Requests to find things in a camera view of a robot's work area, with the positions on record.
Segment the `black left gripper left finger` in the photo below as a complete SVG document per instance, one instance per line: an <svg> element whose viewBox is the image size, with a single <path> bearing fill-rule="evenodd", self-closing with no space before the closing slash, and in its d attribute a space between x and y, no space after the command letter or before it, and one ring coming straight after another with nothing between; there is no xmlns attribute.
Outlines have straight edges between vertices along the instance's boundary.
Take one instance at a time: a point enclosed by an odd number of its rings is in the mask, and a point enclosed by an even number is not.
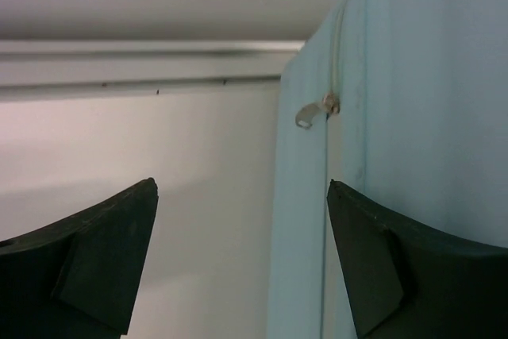
<svg viewBox="0 0 508 339"><path fill-rule="evenodd" d="M129 331L156 220L143 179L1 243L3 338L119 338Z"/></svg>

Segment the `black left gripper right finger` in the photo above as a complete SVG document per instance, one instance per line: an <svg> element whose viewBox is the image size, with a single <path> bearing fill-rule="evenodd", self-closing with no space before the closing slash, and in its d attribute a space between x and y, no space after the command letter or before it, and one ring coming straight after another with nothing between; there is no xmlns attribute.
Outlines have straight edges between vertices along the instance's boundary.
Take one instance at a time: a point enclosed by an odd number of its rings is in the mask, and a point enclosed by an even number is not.
<svg viewBox="0 0 508 339"><path fill-rule="evenodd" d="M417 222L333 181L327 194L360 338L504 338L507 251Z"/></svg>

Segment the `light blue suitcase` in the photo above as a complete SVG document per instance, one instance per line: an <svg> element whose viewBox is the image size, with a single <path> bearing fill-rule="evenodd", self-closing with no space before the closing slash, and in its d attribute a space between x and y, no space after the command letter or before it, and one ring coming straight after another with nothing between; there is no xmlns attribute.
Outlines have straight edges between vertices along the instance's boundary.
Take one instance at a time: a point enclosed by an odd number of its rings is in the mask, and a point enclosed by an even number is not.
<svg viewBox="0 0 508 339"><path fill-rule="evenodd" d="M329 92L340 113L297 127L296 113ZM333 181L507 251L507 0L341 0L286 66L270 338L360 338L329 217Z"/></svg>

